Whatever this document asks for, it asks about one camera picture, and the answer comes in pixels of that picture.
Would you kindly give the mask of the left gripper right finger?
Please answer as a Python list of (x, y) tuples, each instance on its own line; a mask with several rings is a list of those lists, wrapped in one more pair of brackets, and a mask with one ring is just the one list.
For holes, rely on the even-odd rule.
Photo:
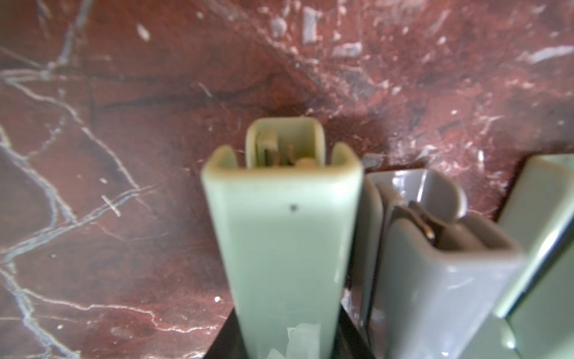
[(372, 351), (340, 306), (335, 336), (335, 359), (374, 359)]

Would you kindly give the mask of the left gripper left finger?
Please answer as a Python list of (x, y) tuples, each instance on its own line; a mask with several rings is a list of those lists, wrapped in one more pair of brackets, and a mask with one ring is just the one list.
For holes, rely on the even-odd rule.
[(246, 358), (246, 349), (242, 339), (239, 320), (232, 309), (224, 325), (203, 357), (204, 359), (241, 359)]

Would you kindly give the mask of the light green pruning pliers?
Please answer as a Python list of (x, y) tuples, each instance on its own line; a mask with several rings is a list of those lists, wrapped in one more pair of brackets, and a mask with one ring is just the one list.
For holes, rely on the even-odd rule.
[(236, 318), (250, 358), (328, 358), (364, 169), (315, 118), (261, 118), (245, 164), (218, 147), (201, 171)]

